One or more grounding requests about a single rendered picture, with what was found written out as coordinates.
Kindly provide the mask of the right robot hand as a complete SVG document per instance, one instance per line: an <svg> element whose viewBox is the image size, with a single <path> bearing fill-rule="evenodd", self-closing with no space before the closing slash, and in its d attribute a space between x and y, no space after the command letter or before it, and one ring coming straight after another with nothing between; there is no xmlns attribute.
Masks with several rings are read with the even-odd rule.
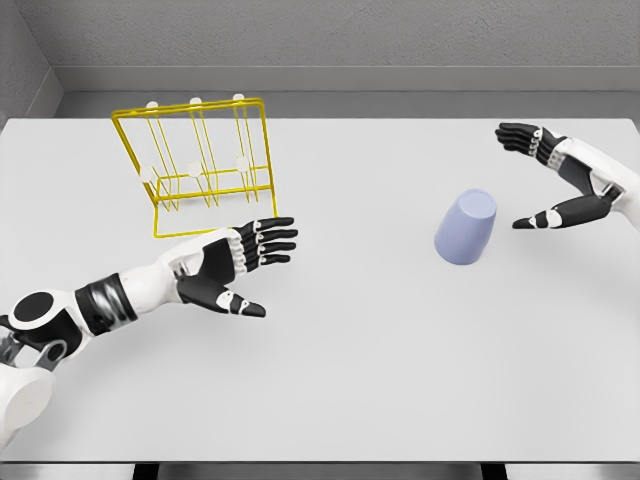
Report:
<svg viewBox="0 0 640 480"><path fill-rule="evenodd" d="M563 229L619 212L640 232L640 174L579 139L543 126L502 122L495 135L505 150L534 158L581 193L514 221L514 229Z"/></svg>

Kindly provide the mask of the lavender cup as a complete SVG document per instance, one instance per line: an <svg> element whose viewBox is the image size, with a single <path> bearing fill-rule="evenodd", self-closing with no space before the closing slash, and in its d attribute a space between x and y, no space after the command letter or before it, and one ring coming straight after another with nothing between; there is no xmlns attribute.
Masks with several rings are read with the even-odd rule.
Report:
<svg viewBox="0 0 640 480"><path fill-rule="evenodd" d="M441 258L455 265L475 263L491 237L497 204L484 190L462 192L446 212L434 237Z"/></svg>

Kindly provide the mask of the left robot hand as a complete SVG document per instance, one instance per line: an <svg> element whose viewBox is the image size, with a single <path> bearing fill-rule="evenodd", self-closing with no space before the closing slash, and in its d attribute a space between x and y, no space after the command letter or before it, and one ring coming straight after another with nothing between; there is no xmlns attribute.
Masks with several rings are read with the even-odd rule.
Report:
<svg viewBox="0 0 640 480"><path fill-rule="evenodd" d="M263 306L227 288L237 277L260 267L291 260L298 231L292 217L258 219L243 226L199 235L162 256L176 277L185 304L217 313L263 318Z"/></svg>

